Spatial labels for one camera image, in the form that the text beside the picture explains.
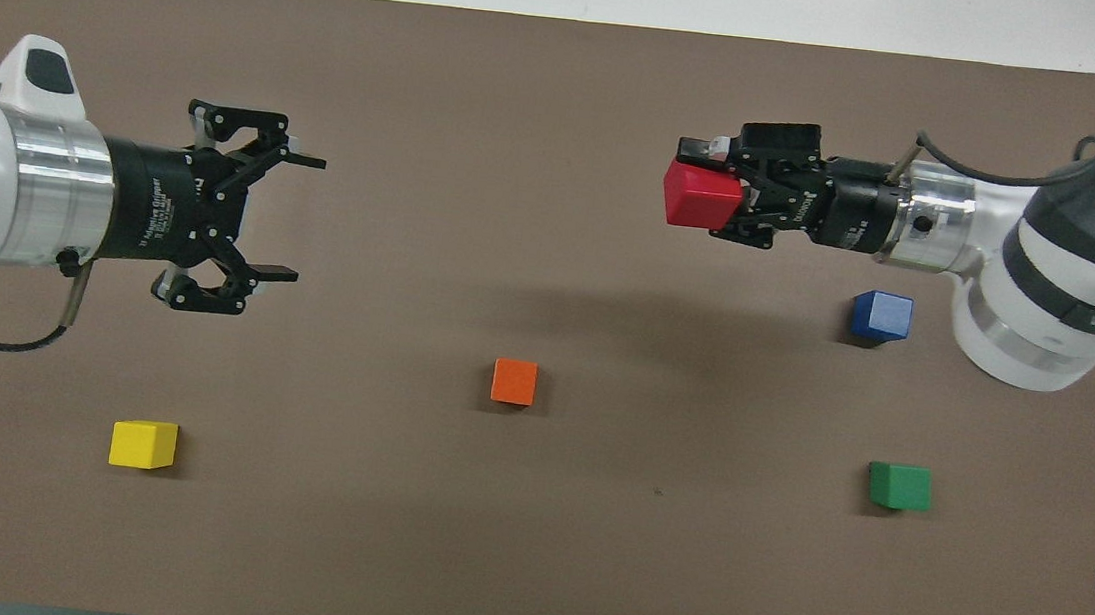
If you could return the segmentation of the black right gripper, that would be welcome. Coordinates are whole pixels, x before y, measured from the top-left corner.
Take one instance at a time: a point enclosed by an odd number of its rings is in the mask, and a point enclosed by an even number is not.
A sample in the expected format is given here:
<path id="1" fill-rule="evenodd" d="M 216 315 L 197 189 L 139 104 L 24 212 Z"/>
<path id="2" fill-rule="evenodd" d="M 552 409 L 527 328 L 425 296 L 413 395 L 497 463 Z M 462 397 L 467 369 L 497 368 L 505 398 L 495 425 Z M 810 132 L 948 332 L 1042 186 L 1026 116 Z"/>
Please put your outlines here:
<path id="1" fill-rule="evenodd" d="M 812 223 L 812 190 L 784 187 L 794 179 L 823 179 L 821 134 L 817 124 L 750 121 L 733 137 L 680 137 L 677 161 L 735 176 L 742 190 L 735 212 L 708 235 L 770 250 L 779 232 L 802 231 L 816 245 L 881 251 L 911 198 L 904 183 L 887 179 L 892 169 L 888 163 L 831 158 L 826 164 L 829 185 Z"/>

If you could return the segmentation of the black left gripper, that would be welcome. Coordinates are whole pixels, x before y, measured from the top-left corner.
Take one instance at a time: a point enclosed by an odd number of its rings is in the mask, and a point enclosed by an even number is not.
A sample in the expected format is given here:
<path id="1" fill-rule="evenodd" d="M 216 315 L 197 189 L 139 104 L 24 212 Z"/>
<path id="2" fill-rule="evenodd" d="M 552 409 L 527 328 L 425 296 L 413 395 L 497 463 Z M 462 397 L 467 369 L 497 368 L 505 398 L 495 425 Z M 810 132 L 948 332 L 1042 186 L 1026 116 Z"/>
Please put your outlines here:
<path id="1" fill-rule="evenodd" d="M 290 135 L 286 114 L 192 98 L 193 144 L 185 149 L 141 144 L 106 136 L 114 177 L 110 224 L 97 258 L 164 260 L 151 295 L 172 310 L 239 315 L 263 285 L 296 283 L 289 267 L 250 264 L 234 239 L 207 229 L 209 194 L 245 195 L 268 171 L 290 164 L 327 169 L 306 155 Z M 223 281 L 197 283 L 189 270 L 211 262 Z"/>

